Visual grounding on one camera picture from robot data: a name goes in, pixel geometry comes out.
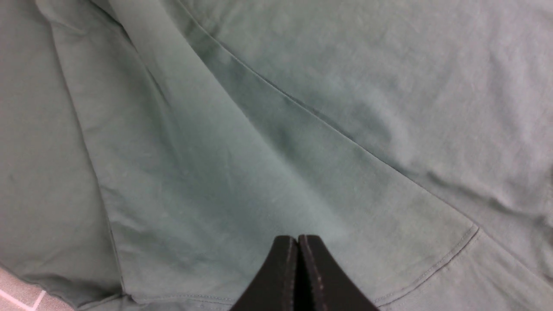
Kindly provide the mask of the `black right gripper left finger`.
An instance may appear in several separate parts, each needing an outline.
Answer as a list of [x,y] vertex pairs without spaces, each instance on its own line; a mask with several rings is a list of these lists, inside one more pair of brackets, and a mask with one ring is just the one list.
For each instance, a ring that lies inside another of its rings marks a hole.
[[292,311],[298,265],[298,244],[277,236],[263,265],[232,311]]

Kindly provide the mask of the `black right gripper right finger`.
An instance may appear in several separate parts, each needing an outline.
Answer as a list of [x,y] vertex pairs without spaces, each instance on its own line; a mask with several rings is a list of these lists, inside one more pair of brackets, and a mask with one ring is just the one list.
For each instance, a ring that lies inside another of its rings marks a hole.
[[350,280],[320,236],[298,237],[298,311],[377,311]]

